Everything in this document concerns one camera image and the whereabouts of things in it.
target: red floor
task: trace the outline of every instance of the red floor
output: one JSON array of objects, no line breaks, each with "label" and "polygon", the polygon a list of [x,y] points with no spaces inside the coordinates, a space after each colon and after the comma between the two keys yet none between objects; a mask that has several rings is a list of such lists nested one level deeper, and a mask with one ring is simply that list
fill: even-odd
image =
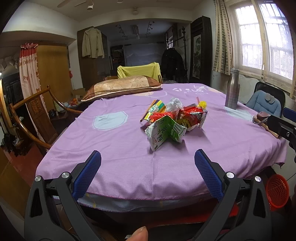
[{"label": "red floor", "polygon": [[16,171],[21,175],[26,183],[31,186],[35,178],[37,166],[43,159],[38,147],[33,143],[27,155],[19,155],[17,157],[13,152],[8,153],[6,150],[3,151]]}]

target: red plastic basket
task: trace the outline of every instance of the red plastic basket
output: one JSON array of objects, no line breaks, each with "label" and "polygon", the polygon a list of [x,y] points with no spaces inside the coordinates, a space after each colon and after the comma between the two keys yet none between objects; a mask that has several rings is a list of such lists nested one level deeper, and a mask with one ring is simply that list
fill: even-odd
[{"label": "red plastic basket", "polygon": [[266,194],[271,211],[282,208],[289,198],[289,185],[284,177],[272,175],[266,183]]}]

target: beige shirt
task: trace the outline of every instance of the beige shirt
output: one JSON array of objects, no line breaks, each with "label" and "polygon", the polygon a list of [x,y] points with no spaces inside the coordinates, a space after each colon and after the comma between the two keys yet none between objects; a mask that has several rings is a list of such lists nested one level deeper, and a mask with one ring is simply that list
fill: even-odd
[{"label": "beige shirt", "polygon": [[102,34],[101,31],[96,28],[90,28],[84,32],[82,41],[82,56],[88,56],[90,58],[98,58],[98,56],[105,57]]}]

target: fingernail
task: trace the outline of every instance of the fingernail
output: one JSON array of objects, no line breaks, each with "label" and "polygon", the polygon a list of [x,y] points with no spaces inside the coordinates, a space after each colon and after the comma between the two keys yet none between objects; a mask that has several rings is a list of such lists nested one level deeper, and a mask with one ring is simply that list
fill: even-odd
[{"label": "fingernail", "polygon": [[137,230],[133,233],[132,237],[135,236],[135,235],[137,235],[138,233],[141,233],[144,229],[146,229],[145,226],[144,226],[144,227],[141,227],[141,228],[139,228],[139,229],[137,229]]}]

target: purple bedsheet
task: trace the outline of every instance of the purple bedsheet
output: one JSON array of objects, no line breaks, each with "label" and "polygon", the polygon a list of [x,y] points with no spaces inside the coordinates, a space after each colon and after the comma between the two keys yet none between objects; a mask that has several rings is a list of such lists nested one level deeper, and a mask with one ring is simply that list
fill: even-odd
[{"label": "purple bedsheet", "polygon": [[[201,84],[163,84],[163,89],[142,94],[100,99],[92,103],[62,134],[39,164],[36,175],[56,178],[71,172],[93,150],[102,165],[89,193],[121,199],[180,199],[208,192],[194,164],[202,148],[210,160],[239,177],[284,163],[287,144],[246,120],[254,110],[238,104],[238,115],[224,109],[225,95]],[[140,123],[154,99],[164,103],[177,97],[184,105],[207,102],[202,129],[187,132],[182,144],[166,140],[155,152]]]}]

